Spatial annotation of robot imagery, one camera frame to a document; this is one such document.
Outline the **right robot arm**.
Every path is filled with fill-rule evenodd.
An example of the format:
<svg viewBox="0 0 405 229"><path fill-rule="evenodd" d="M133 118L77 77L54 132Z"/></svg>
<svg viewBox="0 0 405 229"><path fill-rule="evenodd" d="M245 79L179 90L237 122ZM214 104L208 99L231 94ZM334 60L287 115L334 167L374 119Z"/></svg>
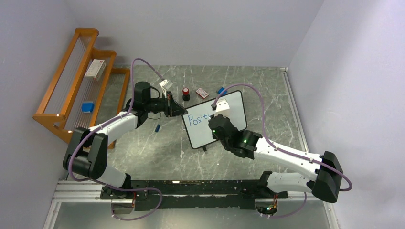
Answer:
<svg viewBox="0 0 405 229"><path fill-rule="evenodd" d="M237 157L273 161L292 170L291 173L263 172L257 188L262 197L296 191L311 193L325 202L337 202L343 170L334 153L325 151L319 155L269 143L259 133L238 130L221 114L212 117L208 126L213 138Z"/></svg>

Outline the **orange wooden shelf rack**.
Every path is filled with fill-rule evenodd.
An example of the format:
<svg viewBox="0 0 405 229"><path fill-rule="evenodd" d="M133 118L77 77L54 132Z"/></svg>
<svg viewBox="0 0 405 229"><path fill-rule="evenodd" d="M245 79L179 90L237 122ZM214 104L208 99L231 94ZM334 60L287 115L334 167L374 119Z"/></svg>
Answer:
<svg viewBox="0 0 405 229"><path fill-rule="evenodd" d="M99 31L76 28L33 119L65 143L79 126L92 127L117 115L125 104L130 70L114 67L113 50L95 47ZM93 59L106 61L99 81L84 77ZM93 102L83 113L83 102Z"/></svg>

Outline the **white whiteboard black frame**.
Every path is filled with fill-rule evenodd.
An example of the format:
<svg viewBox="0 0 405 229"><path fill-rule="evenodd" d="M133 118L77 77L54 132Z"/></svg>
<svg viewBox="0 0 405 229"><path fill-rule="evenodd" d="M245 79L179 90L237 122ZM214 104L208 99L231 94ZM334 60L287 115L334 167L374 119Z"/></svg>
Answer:
<svg viewBox="0 0 405 229"><path fill-rule="evenodd" d="M237 90L227 93L222 97L230 106L230 120L238 130L247 128L247 120L245 115L245 107L242 92ZM205 147L216 141L213 138L212 132L208 126L210 116L215 113L211 105L214 98L205 102L192 105L188 108L187 114L182 116L184 127L186 129L192 149Z"/></svg>

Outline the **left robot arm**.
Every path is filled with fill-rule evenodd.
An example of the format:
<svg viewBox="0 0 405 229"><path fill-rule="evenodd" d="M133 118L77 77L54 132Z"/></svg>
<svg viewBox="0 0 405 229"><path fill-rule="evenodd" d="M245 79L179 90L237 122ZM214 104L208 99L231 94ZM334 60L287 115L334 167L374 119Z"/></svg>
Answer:
<svg viewBox="0 0 405 229"><path fill-rule="evenodd" d="M150 113L163 112L166 117L186 115L187 110L178 104L170 91L152 98L148 82L137 82L133 97L115 117L91 128L78 127L73 131L63 160L63 168L90 180L113 187L119 198L132 192L131 177L108 165L108 146L123 134L140 127Z"/></svg>

